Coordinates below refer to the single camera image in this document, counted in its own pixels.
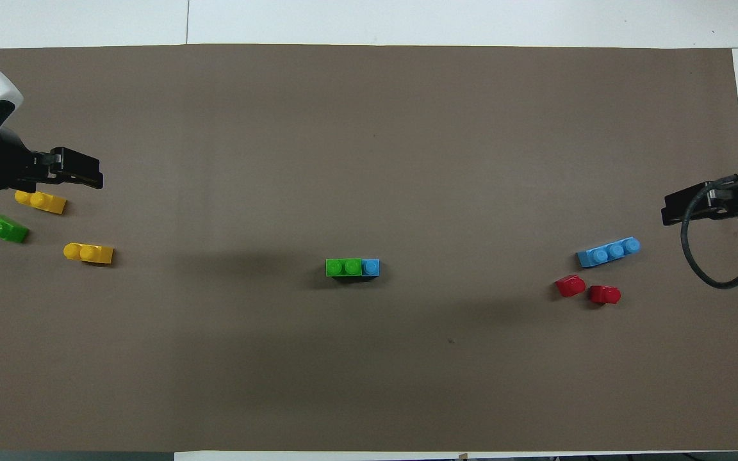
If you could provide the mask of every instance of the building block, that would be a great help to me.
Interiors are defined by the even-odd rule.
[[[0,215],[0,239],[21,243],[27,236],[27,228],[7,216]]]
[[[566,298],[586,291],[586,283],[579,277],[579,275],[568,275],[567,277],[563,277],[562,279],[555,281],[554,284],[557,285],[560,295]]]
[[[381,274],[381,260],[361,259],[361,268],[364,277],[378,277]]]
[[[600,245],[596,248],[586,249],[586,251],[577,252],[580,259],[580,265],[583,268],[592,268],[615,259],[621,259],[629,254],[639,251],[639,240],[634,237],[617,240],[610,244]]]
[[[360,257],[326,260],[326,277],[360,277],[363,274],[363,262]]]
[[[616,286],[594,285],[589,291],[589,297],[595,303],[600,304],[616,304],[623,294],[620,293]]]
[[[66,198],[57,197],[44,192],[29,193],[17,190],[13,198],[22,205],[27,205],[29,207],[56,214],[61,214],[62,211],[64,211],[64,205],[67,203]]]
[[[112,263],[112,247],[102,245],[86,245],[69,243],[64,247],[64,255],[73,261],[84,261],[86,263]]]

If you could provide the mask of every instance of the brown paper mat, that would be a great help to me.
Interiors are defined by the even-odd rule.
[[[729,50],[0,50],[104,190],[0,241],[0,449],[738,449],[738,289],[662,197],[738,172]],[[639,254],[574,253],[635,236]],[[697,223],[711,274],[738,224]],[[64,259],[114,245],[111,268]],[[380,257],[343,285],[325,257]],[[577,272],[617,306],[563,300]]]

